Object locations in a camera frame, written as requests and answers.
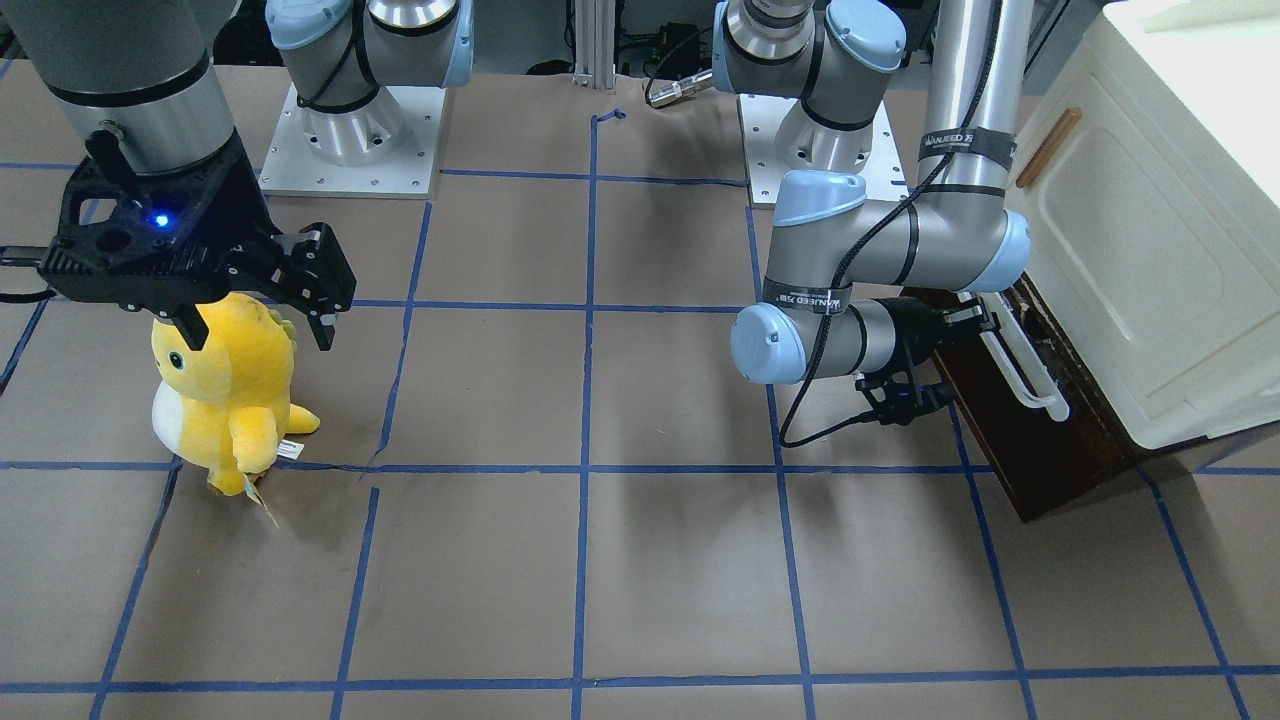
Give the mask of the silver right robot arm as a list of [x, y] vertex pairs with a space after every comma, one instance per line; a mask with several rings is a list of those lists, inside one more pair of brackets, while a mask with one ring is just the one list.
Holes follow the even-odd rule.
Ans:
[[200, 309], [247, 290], [302, 313], [329, 350], [356, 278], [324, 223], [271, 220], [215, 76], [233, 3], [5, 1], [3, 14], [86, 156], [45, 249], [3, 251], [59, 295], [150, 311], [202, 348]]

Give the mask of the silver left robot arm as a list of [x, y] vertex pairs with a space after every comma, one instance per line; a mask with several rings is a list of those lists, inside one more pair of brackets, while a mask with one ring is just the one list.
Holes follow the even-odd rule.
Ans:
[[762, 299], [736, 318], [731, 354], [758, 384], [870, 374], [927, 356], [945, 319], [919, 304], [855, 301], [856, 283], [996, 292], [1024, 272], [1027, 222], [1004, 205], [1015, 150], [1029, 1], [942, 1], [931, 96], [905, 199], [872, 199], [860, 158], [905, 53], [879, 1], [722, 1], [718, 90], [796, 101], [781, 147]]

